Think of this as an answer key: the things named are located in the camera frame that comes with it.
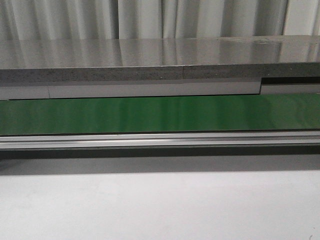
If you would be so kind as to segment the green conveyor belt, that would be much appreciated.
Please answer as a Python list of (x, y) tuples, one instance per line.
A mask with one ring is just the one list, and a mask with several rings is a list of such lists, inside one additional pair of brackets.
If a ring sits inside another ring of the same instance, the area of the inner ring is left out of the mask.
[(320, 127), (316, 93), (3, 100), (0, 133), (309, 130)]

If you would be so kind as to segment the grey panel under counter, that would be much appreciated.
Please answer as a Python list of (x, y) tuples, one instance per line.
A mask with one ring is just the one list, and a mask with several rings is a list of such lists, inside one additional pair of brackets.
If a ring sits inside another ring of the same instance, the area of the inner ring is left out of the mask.
[(315, 77), (2, 83), (1, 100), (319, 93)]

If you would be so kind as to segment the grey speckled stone counter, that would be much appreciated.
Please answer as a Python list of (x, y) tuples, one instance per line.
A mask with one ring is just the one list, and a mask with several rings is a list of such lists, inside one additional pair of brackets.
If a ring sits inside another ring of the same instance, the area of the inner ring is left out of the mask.
[(4, 85), (319, 74), (320, 38), (309, 35), (0, 43)]

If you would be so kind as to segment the white pleated curtain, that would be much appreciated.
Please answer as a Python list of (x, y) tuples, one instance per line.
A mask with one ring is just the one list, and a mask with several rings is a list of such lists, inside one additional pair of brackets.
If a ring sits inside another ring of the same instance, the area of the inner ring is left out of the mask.
[(317, 0), (3, 0), (0, 3), (2, 40), (319, 33)]

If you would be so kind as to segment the aluminium conveyor front rail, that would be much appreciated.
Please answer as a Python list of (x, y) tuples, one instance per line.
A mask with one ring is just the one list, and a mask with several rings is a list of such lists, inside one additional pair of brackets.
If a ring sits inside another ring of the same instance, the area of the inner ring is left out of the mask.
[(318, 144), (318, 130), (2, 136), (2, 150)]

